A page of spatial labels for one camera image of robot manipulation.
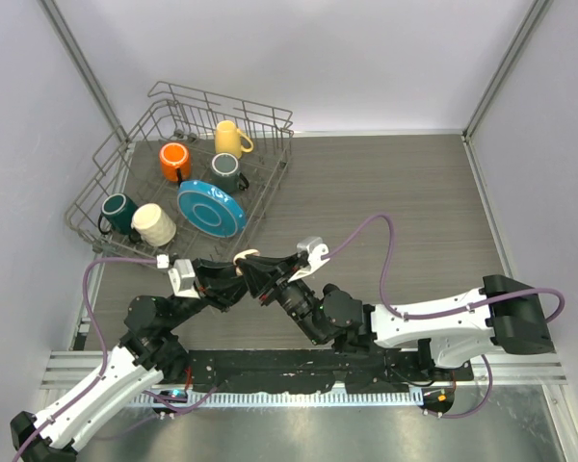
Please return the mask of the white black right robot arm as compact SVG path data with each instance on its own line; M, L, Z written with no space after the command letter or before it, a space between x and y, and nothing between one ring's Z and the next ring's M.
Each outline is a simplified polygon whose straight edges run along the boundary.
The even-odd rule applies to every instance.
M312 344L369 354L416 342L416 369L429 380L494 351L539 355L555 349L535 289L506 276L486 276L482 287L463 294L389 308L333 284L316 296L304 279L327 262L324 244L285 258L255 250L234 258L250 295L263 305L278 303Z

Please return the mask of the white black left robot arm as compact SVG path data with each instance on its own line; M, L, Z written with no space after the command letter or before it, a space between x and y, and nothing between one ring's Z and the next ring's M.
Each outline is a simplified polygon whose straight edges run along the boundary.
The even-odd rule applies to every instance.
M138 264L168 273L168 297L138 295L130 303L126 332L101 363L70 391L37 413L22 411L10 423L17 461L74 461L98 430L134 397L161 383L178 382L189 354L175 327L213 306L226 310L247 291L234 263L171 260L161 254Z

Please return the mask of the beige earbud charging case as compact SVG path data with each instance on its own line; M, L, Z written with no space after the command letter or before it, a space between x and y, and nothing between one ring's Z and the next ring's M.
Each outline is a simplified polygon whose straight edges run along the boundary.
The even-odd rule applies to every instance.
M238 276L242 276L243 273L241 271L241 269L238 266L238 262L241 260L245 260L247 257L249 256L259 256L260 255L260 251L255 249L255 248L250 248L250 249L246 249L243 250L241 252L238 252L237 254L234 255L233 257L233 266L235 268L235 272Z

